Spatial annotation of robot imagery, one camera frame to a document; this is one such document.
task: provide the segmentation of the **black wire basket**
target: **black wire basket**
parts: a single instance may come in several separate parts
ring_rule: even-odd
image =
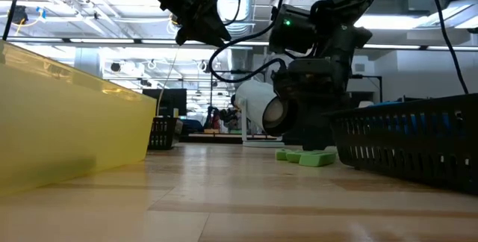
[[[172,149],[174,144],[179,141],[181,130],[181,120],[176,118],[153,118],[148,150]]]
[[[478,94],[327,116],[344,164],[478,193]]]

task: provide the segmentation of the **green object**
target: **green object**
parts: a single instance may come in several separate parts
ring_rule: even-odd
[[[336,146],[328,146],[323,151],[324,152],[337,152],[337,147]]]
[[[289,152],[288,154],[285,155],[285,157],[287,158],[287,161],[297,164],[299,163],[300,158],[303,155],[314,155],[317,153],[321,153],[321,151],[314,151],[314,152],[296,151],[296,152]]]
[[[277,149],[276,150],[276,160],[277,161],[286,161],[287,160],[287,154],[289,152],[295,152],[295,149]]]
[[[337,158],[335,152],[324,152],[319,154],[302,155],[299,164],[305,167],[323,167],[327,164],[333,164]]]

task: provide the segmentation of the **fluorescent light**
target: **fluorescent light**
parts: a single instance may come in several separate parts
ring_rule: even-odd
[[[477,28],[478,27],[478,16],[475,16],[469,19],[466,22],[463,22],[461,25],[456,26],[456,28]]]
[[[70,39],[73,43],[134,43],[130,39]]]
[[[431,51],[448,51],[448,46],[429,46]],[[478,52],[478,46],[454,46],[455,52]]]
[[[141,40],[142,43],[144,44],[171,44],[171,45],[177,45],[175,40]],[[201,43],[199,41],[186,41],[184,45],[204,45],[204,43]],[[234,46],[268,46],[269,42],[267,41],[243,41],[238,44],[234,44]]]
[[[365,27],[367,29],[401,29],[409,30],[417,27],[420,18],[398,15],[363,15],[356,23],[355,27]]]
[[[444,10],[442,10],[443,13],[443,19],[446,21],[447,19],[455,16],[456,14],[462,12],[463,10],[466,10],[469,8],[471,5],[470,4],[465,4],[462,6],[457,6],[457,7],[448,7]],[[420,27],[433,27],[433,26],[438,26],[440,25],[440,19],[438,17],[438,13],[434,13],[427,18],[423,18],[420,21],[420,24],[418,26]]]
[[[267,41],[244,41],[238,44],[237,46],[268,46],[269,42]]]
[[[382,44],[365,44],[364,49],[419,49],[418,45],[382,45]]]
[[[144,44],[171,44],[177,45],[175,40],[141,40]],[[199,41],[186,41],[185,45],[201,45]]]
[[[63,42],[61,38],[50,37],[8,37],[10,42]]]

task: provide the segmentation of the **computer monitor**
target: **computer monitor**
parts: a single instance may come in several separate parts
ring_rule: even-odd
[[[162,89],[144,89],[143,95],[159,99]],[[159,105],[159,114],[162,116],[174,115],[174,108],[179,109],[179,116],[187,115],[187,91],[186,89],[165,89]]]

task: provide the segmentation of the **translucent yellow container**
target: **translucent yellow container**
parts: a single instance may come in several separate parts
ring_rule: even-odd
[[[0,196],[141,161],[155,100],[0,42]]]

